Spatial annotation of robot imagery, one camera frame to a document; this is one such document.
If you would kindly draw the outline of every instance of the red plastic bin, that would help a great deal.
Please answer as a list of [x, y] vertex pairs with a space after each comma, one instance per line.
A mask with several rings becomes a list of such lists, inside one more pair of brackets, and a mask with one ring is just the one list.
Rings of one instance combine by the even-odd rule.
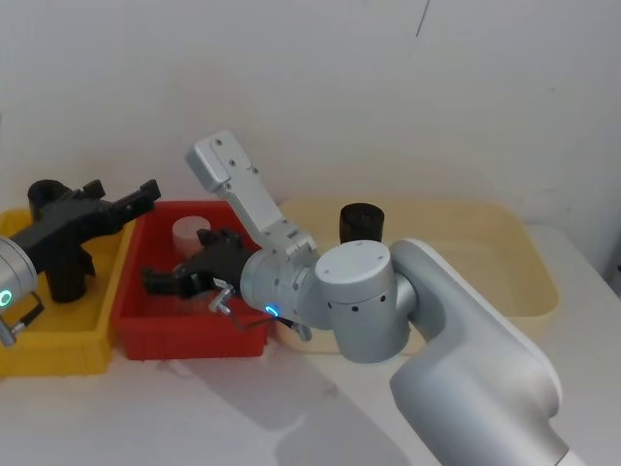
[[[186, 359], [194, 357], [259, 356], [267, 343], [268, 324], [240, 329], [226, 316], [209, 311], [180, 313], [173, 296], [149, 296], [141, 270], [172, 271], [182, 262], [173, 245], [173, 223], [184, 216], [202, 216], [213, 230], [240, 233], [244, 245], [257, 250], [225, 202], [158, 202], [137, 220], [114, 300], [112, 325], [129, 359]], [[240, 325], [265, 319], [241, 299], [229, 301]]]

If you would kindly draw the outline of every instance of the white wall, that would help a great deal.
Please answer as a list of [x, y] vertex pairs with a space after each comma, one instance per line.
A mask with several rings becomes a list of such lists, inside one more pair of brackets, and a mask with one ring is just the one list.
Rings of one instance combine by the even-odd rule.
[[0, 2], [0, 208], [39, 178], [200, 198], [182, 156], [229, 128], [278, 198], [492, 199], [602, 270], [621, 228], [621, 2], [432, 0], [416, 39], [423, 7]]

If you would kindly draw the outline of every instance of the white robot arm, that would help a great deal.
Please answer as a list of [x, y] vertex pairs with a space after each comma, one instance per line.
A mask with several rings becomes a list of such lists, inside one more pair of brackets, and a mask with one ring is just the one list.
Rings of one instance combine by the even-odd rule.
[[319, 256], [283, 218], [229, 132], [186, 157], [208, 192], [226, 199], [263, 249], [244, 267], [249, 306], [332, 329], [343, 355], [375, 363], [398, 354], [409, 322], [427, 342], [392, 378], [396, 405], [444, 466], [579, 466], [554, 432], [561, 384], [541, 350], [430, 246], [407, 239], [342, 244]]

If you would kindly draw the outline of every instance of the beige plastic bin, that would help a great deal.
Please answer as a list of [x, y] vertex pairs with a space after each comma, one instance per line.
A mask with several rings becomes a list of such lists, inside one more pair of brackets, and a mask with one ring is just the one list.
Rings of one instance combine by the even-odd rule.
[[[558, 293], [520, 220], [500, 206], [474, 201], [403, 199], [293, 199], [280, 208], [309, 231], [319, 250], [339, 244], [339, 214], [352, 202], [369, 202], [385, 213], [383, 242], [416, 238], [432, 245], [496, 309], [534, 340], [547, 329], [558, 305]], [[339, 352], [331, 331], [312, 330], [300, 341], [284, 325], [276, 337], [304, 352]], [[424, 346], [412, 334], [404, 353]]]

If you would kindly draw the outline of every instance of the yellow plastic bin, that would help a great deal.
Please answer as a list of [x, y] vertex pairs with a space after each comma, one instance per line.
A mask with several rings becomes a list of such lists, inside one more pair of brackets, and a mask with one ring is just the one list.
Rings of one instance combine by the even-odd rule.
[[[475, 201], [412, 199], [292, 199], [280, 205], [285, 217], [310, 232], [321, 252], [337, 246], [341, 208], [368, 202], [385, 213], [382, 242], [404, 238], [434, 247], [492, 306], [537, 341], [547, 330], [559, 298], [537, 249], [520, 220], [508, 209]], [[424, 347], [415, 328], [404, 349]], [[339, 352], [331, 331], [297, 333], [277, 325], [276, 338], [303, 352]]]
[[[7, 211], [0, 215], [0, 235], [14, 235], [29, 223], [29, 211]], [[87, 292], [78, 301], [54, 303], [44, 274], [39, 276], [37, 293], [46, 309], [18, 336], [16, 345], [0, 347], [0, 377], [106, 372], [112, 357], [110, 313], [133, 228], [130, 222], [120, 233], [84, 244], [97, 276], [86, 278]], [[34, 298], [24, 298], [3, 317], [15, 322], [34, 305]]]

